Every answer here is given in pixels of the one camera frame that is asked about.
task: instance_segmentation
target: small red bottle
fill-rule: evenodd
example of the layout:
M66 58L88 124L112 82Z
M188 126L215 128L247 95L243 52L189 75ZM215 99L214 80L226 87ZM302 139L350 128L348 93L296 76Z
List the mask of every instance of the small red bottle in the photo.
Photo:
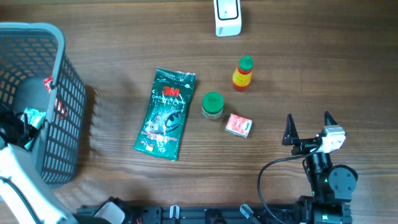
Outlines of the small red bottle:
M239 61L239 65L232 76L232 86L236 91L244 91L249 87L253 65L254 62L250 55L244 56Z

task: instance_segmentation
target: green lid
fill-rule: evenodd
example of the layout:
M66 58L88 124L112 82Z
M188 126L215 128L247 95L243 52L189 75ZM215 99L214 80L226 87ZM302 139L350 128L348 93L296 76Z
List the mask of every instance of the green lid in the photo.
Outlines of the green lid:
M224 108L224 98L217 92L209 92L203 97L201 106L208 114L218 114Z
M250 57L250 55L244 56L240 61L239 61L239 67L241 70L244 71L250 71L253 68L254 62L253 59Z

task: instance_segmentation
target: wooden table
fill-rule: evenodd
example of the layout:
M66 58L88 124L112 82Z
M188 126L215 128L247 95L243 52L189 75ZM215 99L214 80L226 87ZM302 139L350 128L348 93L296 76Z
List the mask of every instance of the wooden table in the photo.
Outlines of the wooden table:
M212 2L2 7L2 21L50 22L86 83L88 102L76 178L55 190L72 211L109 196L136 205L259 205L266 163L281 146L287 114L300 137L323 127L328 110L346 130L331 155L359 174L355 223L398 218L398 5L392 1L242 2L237 37L215 35ZM240 57L252 55L252 84L231 86ZM132 149L156 67L197 74L177 162ZM220 92L223 117L208 121L201 99ZM247 139L224 130L230 113L253 120ZM264 173L268 202L294 202L311 190L301 161ZM0 222L16 219L0 203Z

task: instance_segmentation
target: cable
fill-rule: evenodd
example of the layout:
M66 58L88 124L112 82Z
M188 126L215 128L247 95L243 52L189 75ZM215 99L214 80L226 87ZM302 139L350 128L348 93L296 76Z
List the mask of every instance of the cable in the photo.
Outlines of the cable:
M306 154L306 155L294 156L294 157L288 157L288 158L282 158L282 159L274 160L274 161L268 163L267 165L265 165L265 166L260 170L259 177L258 177L258 179L257 179L257 190L258 190L258 192L259 192L259 196L260 196L261 202L262 202L262 204L264 205L264 207L266 208L266 210L271 214L271 216L274 217L274 218L275 218L278 222L280 222L281 224L285 224L285 223L284 223L282 220L278 219L278 218L271 212L271 210L268 208L268 206L267 206L267 204L266 204L266 201L265 201L264 198L262 197L262 193L261 193L261 176L262 176L262 173L265 171L266 168L268 168L269 166L271 166L271 165L273 165L273 164L276 164L276 163L278 163L278 162L291 161L291 160L294 160L294 159L303 159L303 158L306 158L306 157L308 157L308 156L312 156L312 155L314 155L315 153L317 153L317 151L319 150L319 148L320 148L320 146L318 146L314 151L312 151L312 152L310 152L310 153L308 153L308 154Z
M10 185L10 187L15 191L15 193L18 194L19 198L22 200L22 202L26 206L26 209L28 210L28 212L30 213L30 215L32 215L33 221L35 221L36 224L42 224L42 221L37 216L37 214L33 210L30 203L27 201L27 199L25 198L25 195L21 192L21 190L19 190L19 188L14 183L12 183L12 181L10 179L7 179L5 177L0 177L0 180L2 180L4 183L7 183L8 185Z

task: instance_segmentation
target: bottle label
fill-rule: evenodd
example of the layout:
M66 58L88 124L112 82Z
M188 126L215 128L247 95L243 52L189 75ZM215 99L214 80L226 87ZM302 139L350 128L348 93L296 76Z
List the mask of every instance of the bottle label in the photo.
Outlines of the bottle label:
M238 69L236 69L232 76L232 81L237 86L247 86L251 81L251 72L247 75L243 75L238 71Z

